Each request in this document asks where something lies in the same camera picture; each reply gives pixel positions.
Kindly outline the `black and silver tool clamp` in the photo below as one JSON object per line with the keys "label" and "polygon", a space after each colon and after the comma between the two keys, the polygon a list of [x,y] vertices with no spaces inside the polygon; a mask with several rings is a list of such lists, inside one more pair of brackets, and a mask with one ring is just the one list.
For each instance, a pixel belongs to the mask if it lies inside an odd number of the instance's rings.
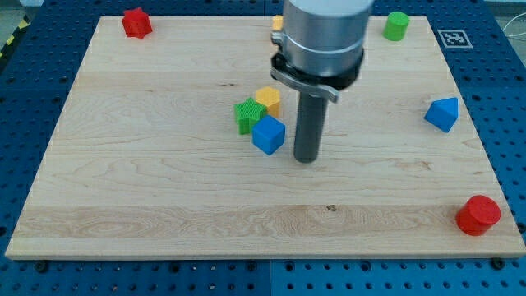
{"label": "black and silver tool clamp", "polygon": [[270,39],[278,47],[270,60],[271,77],[302,94],[337,103],[340,91],[358,78],[364,57],[362,38],[347,48],[330,51],[297,44],[282,30],[273,31]]}

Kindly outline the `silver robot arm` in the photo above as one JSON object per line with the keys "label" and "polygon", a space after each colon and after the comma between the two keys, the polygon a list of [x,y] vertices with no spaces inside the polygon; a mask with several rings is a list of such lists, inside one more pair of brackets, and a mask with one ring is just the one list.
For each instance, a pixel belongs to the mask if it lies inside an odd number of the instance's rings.
{"label": "silver robot arm", "polygon": [[299,93],[293,156],[317,159],[326,110],[358,78],[373,0],[286,0],[270,76]]}

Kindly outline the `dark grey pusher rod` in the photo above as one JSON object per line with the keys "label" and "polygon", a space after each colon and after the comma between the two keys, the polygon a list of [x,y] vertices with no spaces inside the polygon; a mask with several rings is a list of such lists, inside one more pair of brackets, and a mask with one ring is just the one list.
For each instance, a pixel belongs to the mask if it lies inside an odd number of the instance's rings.
{"label": "dark grey pusher rod", "polygon": [[299,93],[293,155],[300,163],[309,164],[318,156],[327,105],[327,99]]}

